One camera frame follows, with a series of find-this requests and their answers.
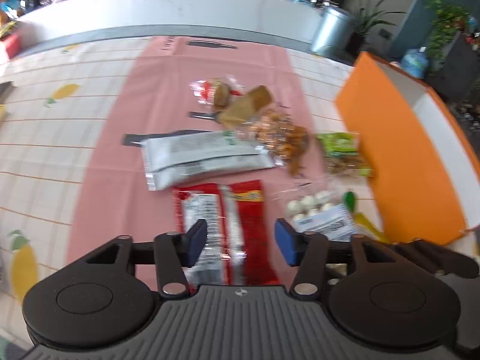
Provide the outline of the white yogurt ball packet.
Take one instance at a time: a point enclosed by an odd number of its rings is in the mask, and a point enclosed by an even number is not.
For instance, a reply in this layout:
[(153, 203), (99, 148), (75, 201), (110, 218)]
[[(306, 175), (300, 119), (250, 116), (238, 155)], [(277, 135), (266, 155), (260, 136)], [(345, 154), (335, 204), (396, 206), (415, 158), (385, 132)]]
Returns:
[(333, 242), (349, 242), (357, 233), (352, 214), (326, 182), (301, 184), (281, 191), (275, 199), (297, 233), (321, 233)]

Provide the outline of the red snack packet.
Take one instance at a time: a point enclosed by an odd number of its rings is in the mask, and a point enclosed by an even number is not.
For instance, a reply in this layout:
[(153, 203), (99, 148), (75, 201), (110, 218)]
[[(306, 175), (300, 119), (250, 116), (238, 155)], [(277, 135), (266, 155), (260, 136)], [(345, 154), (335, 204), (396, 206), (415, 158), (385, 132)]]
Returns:
[(199, 219), (208, 225), (204, 248), (185, 270), (190, 286), (261, 286), (279, 283), (269, 261), (264, 188), (260, 180), (206, 183), (172, 191), (176, 226), (186, 232)]

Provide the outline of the silver white snack bag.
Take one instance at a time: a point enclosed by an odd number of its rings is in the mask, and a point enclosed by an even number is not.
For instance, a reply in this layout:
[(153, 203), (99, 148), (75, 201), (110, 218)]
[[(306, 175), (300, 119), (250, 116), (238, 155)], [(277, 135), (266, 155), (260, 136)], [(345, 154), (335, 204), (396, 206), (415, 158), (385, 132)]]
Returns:
[(149, 138), (142, 143), (142, 156), (150, 191), (276, 166), (266, 149), (230, 131)]

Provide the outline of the green raisin snack packet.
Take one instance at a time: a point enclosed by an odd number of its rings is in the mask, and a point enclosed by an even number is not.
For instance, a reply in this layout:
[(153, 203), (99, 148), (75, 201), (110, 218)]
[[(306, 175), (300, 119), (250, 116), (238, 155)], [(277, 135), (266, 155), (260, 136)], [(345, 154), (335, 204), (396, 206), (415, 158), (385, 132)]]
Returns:
[(374, 170), (360, 153), (358, 133), (318, 133), (326, 171), (336, 176), (371, 177)]

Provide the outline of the mixed nuts kraft bag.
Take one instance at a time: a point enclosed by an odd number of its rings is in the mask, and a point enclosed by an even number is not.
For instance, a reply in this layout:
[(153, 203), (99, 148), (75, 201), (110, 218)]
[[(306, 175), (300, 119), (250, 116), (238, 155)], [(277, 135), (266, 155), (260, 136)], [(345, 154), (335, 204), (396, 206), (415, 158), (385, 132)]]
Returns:
[(294, 123), (292, 116), (264, 85), (234, 99), (217, 116), (227, 130), (266, 150), (291, 176), (298, 176), (308, 149), (308, 131)]

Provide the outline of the small clear pastry packet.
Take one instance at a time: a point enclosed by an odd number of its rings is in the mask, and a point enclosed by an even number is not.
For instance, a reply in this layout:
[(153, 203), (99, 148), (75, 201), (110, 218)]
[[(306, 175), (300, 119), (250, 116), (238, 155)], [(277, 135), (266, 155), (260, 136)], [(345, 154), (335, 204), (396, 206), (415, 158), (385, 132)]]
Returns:
[(214, 112), (224, 111), (234, 100), (245, 94), (245, 89), (233, 76), (223, 76), (190, 83), (193, 96), (200, 104)]

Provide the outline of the orange cardboard box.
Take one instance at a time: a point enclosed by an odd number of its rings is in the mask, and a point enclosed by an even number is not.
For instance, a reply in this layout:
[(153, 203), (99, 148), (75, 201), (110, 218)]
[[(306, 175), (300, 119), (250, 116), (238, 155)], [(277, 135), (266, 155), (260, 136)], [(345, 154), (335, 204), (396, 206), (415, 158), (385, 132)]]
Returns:
[(389, 240), (448, 245), (479, 225), (479, 160), (430, 86), (363, 52), (335, 102), (373, 167)]

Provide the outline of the pink bottle print mat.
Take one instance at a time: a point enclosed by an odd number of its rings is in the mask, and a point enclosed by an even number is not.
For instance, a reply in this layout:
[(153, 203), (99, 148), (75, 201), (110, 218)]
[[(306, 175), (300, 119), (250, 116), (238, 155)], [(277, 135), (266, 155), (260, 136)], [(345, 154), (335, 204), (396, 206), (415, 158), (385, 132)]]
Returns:
[[(266, 86), (273, 100), (286, 107), (294, 123), (309, 133), (346, 131), (333, 100), (353, 67), (303, 52), (252, 42), (223, 41), (228, 48), (189, 46), (187, 37), (155, 37), (138, 57), (111, 113), (103, 125), (85, 171), (72, 219), (67, 249), (71, 263), (119, 235), (135, 242), (151, 242), (160, 233), (179, 231), (177, 201), (172, 188), (148, 191), (141, 148), (122, 144), (125, 134), (175, 133), (181, 130), (221, 131), (215, 121), (192, 119), (187, 114), (202, 109), (191, 94), (193, 80), (233, 75), (247, 89)], [(293, 62), (313, 62), (326, 68), (327, 76), (303, 77)], [(303, 177), (291, 177), (287, 169), (272, 169), (214, 175), (185, 185), (215, 184), (261, 187), (236, 189), (243, 194), (241, 209), (253, 214), (246, 222), (247, 256), (242, 268), (244, 284), (290, 286), (295, 271), (283, 260), (274, 239), (276, 218), (284, 217), (277, 199), (281, 191), (324, 175), (318, 144), (310, 141), (301, 164)], [(262, 192), (263, 205), (246, 202), (245, 192)]]

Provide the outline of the silver trash can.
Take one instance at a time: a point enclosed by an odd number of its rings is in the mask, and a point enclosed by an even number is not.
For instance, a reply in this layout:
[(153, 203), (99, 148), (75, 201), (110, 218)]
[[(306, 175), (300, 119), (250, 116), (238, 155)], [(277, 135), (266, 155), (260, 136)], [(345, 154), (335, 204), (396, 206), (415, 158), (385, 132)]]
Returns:
[(342, 53), (354, 31), (354, 16), (335, 6), (324, 7), (320, 22), (310, 45), (315, 55), (331, 56)]

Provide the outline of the blue water jug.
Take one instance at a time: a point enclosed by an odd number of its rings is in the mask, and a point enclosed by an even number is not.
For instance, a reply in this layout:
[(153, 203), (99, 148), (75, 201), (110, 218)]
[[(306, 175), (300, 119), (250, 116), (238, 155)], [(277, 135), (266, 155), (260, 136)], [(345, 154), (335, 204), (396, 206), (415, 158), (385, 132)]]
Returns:
[(428, 66), (429, 59), (425, 47), (408, 49), (400, 61), (400, 67), (403, 71), (420, 80), (424, 77)]

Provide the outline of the green potted plant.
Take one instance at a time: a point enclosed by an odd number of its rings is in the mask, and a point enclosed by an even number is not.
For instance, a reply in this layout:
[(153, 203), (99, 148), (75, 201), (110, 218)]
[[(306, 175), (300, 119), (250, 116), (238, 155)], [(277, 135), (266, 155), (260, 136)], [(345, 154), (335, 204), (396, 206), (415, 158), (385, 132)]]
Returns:
[(353, 17), (354, 30), (350, 41), (347, 44), (346, 51), (358, 57), (364, 46), (368, 43), (368, 35), (371, 30), (378, 25), (392, 26), (394, 23), (385, 19), (391, 15), (405, 15), (404, 10), (385, 10), (382, 8), (386, 0), (346, 0), (349, 4), (350, 13)]

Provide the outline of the white marble tv cabinet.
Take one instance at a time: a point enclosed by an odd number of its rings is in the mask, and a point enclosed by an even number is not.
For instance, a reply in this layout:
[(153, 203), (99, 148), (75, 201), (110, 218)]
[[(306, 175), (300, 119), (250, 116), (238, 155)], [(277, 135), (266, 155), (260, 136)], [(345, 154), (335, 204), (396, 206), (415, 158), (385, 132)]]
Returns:
[(22, 16), (19, 34), (25, 47), (174, 35), (306, 50), (319, 23), (290, 0), (67, 0)]

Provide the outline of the small red storage box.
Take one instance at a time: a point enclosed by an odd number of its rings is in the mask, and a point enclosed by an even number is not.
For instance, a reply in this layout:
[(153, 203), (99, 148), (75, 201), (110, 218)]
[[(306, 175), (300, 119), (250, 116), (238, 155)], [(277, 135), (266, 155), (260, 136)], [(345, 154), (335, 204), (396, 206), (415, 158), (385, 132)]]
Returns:
[(1, 57), (7, 60), (13, 59), (21, 52), (21, 39), (16, 33), (1, 39)]

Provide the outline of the trailing ivy plant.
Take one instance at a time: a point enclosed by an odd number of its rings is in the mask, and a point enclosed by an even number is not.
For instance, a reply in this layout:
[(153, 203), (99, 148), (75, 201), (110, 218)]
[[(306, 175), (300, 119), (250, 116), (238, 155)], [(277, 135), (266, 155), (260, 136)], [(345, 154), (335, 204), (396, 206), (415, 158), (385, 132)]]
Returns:
[(428, 0), (426, 7), (433, 11), (434, 18), (425, 51), (430, 71), (437, 72), (447, 58), (447, 48), (458, 33), (470, 47), (477, 48), (474, 37), (477, 22), (464, 7), (445, 0)]

